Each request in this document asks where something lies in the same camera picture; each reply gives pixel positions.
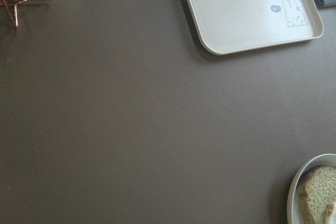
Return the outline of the white round plate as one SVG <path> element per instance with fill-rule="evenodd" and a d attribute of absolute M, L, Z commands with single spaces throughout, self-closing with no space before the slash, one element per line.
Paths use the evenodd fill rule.
<path fill-rule="evenodd" d="M 287 223 L 291 224 L 304 223 L 299 207 L 299 195 L 298 195 L 299 179 L 304 172 L 314 167 L 322 165 L 335 166 L 335 154 L 322 154 L 316 156 L 305 162 L 296 172 L 291 182 L 287 197 L 287 209 L 286 209 Z"/>

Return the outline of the cream rabbit tray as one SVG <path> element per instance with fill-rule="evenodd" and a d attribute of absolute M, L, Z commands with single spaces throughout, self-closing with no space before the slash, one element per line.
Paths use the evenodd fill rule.
<path fill-rule="evenodd" d="M 314 0 L 187 0 L 203 47 L 214 55 L 311 40 L 324 27 Z"/>

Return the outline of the bread slice on plate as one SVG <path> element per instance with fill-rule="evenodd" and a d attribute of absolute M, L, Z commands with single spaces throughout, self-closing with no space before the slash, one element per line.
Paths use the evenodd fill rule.
<path fill-rule="evenodd" d="M 298 195 L 304 223 L 324 223 L 328 205 L 335 202 L 335 167 L 317 166 L 304 172 Z"/>

